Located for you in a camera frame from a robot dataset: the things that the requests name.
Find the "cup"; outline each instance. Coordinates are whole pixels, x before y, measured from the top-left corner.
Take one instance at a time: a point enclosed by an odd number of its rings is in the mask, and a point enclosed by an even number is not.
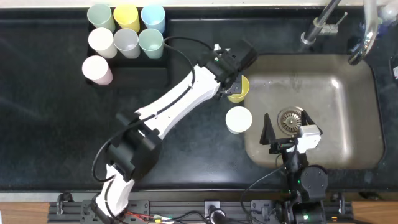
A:
[[[138,58],[140,49],[136,31],[128,28],[120,29],[114,34],[114,45],[126,58]]]
[[[147,28],[157,29],[162,34],[166,28],[165,11],[162,6],[145,6],[141,11],[141,19]]]
[[[246,94],[249,92],[250,89],[250,83],[249,80],[242,75],[242,93],[240,94],[232,94],[227,96],[227,98],[232,102],[232,103],[240,103],[243,101],[244,97]]]
[[[88,45],[104,58],[113,58],[118,50],[113,45],[113,34],[104,27],[97,28],[88,36]]]
[[[243,106],[235,106],[225,116],[228,130],[233,134],[239,134],[250,128],[253,117],[250,111]]]
[[[86,78],[99,85],[108,85],[113,79],[111,69],[105,58],[98,55],[88,57],[83,62],[81,70]]]
[[[139,46],[151,59],[158,59],[163,54],[163,36],[155,29],[145,29],[138,37]]]
[[[112,11],[109,6],[105,4],[95,4],[87,11],[87,19],[96,28],[104,27],[111,32],[114,31],[114,20],[112,18]]]
[[[138,10],[133,4],[121,4],[114,9],[113,17],[122,28],[139,32]]]

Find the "drain strainer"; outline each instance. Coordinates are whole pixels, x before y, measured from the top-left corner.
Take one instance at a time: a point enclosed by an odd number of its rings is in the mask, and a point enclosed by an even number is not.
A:
[[[297,106],[290,106],[281,110],[278,114],[278,125],[285,134],[296,134],[301,127],[301,111]]]

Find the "yellow cup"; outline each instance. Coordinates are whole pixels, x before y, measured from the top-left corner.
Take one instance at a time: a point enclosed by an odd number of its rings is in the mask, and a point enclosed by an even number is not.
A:
[[[139,32],[138,10],[133,4],[121,4],[114,9],[113,17],[122,28]]]
[[[242,93],[241,94],[232,94],[227,96],[227,98],[232,102],[232,103],[240,103],[243,101],[244,96],[249,92],[250,90],[250,83],[249,80],[242,75]]]

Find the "white cup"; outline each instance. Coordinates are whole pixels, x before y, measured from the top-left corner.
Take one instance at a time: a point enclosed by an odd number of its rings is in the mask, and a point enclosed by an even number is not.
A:
[[[113,42],[126,58],[138,58],[141,52],[138,46],[138,35],[132,29],[118,30],[114,34]]]
[[[141,19],[147,28],[157,29],[162,34],[166,28],[165,11],[162,6],[145,6],[141,11]]]
[[[163,54],[163,36],[156,29],[145,29],[138,37],[139,46],[151,59],[158,59]]]
[[[99,85],[108,85],[113,79],[111,69],[105,58],[98,55],[88,57],[83,62],[81,70],[86,78]]]
[[[113,34],[107,28],[97,28],[88,36],[88,45],[104,58],[113,58],[118,50],[113,45]]]
[[[114,20],[111,8],[105,4],[95,4],[87,11],[87,19],[97,28],[104,27],[114,31]]]
[[[231,108],[225,116],[226,126],[233,134],[239,134],[249,129],[252,121],[253,117],[250,111],[243,106]]]

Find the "faucet handle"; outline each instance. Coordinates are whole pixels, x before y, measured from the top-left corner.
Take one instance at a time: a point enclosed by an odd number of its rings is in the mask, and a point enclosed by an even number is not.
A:
[[[336,35],[338,33],[338,26],[340,23],[343,21],[343,19],[348,15],[347,12],[344,12],[344,15],[341,17],[339,21],[337,21],[336,24],[325,24],[322,27],[321,32],[319,35]]]

